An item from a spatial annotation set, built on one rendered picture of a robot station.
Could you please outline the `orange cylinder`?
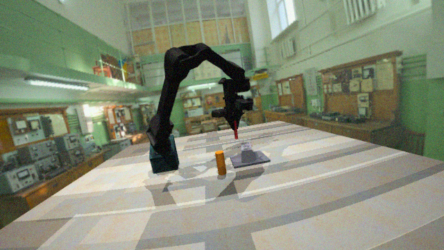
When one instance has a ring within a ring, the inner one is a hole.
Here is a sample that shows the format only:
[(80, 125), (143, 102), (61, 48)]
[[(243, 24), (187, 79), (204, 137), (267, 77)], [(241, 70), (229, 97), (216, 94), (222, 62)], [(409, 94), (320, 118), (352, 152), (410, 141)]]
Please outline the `orange cylinder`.
[(219, 175), (221, 175), (221, 176), (225, 175), (227, 172), (226, 172), (226, 167), (225, 167), (225, 158), (224, 158), (223, 151), (215, 152), (215, 156), (216, 156), (216, 163), (217, 163)]

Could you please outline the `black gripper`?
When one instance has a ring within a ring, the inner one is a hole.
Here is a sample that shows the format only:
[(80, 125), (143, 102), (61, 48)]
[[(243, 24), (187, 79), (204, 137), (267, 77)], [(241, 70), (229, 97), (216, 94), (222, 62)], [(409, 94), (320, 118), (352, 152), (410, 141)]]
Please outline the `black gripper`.
[(233, 99), (233, 95), (240, 97), (238, 93), (233, 94), (224, 94), (223, 99), (225, 99), (225, 107), (224, 109), (217, 109), (212, 111), (212, 117), (225, 117), (230, 127), (234, 131), (234, 121), (237, 123), (237, 129), (239, 127), (239, 121), (241, 116), (244, 114), (242, 110), (238, 110), (236, 107), (231, 106), (231, 101)]

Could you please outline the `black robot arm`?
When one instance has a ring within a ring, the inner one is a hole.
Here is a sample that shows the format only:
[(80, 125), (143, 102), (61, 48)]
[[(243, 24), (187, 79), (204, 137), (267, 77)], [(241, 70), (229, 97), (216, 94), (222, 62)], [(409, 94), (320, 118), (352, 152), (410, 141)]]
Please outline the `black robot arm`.
[[(205, 60), (222, 69), (231, 78), (224, 77), (218, 82), (218, 84), (223, 84), (224, 94), (249, 91), (250, 79), (245, 77), (245, 70), (235, 62), (225, 60), (204, 43), (166, 50), (164, 55), (165, 79), (160, 102), (157, 113), (151, 118), (146, 132), (155, 155), (171, 152), (169, 136), (172, 134), (173, 123), (169, 118), (179, 84), (187, 77), (190, 69), (198, 67)], [(231, 106), (238, 108), (238, 110), (249, 110), (249, 107), (253, 106), (253, 98), (244, 99), (243, 95), (240, 97), (233, 95)]]

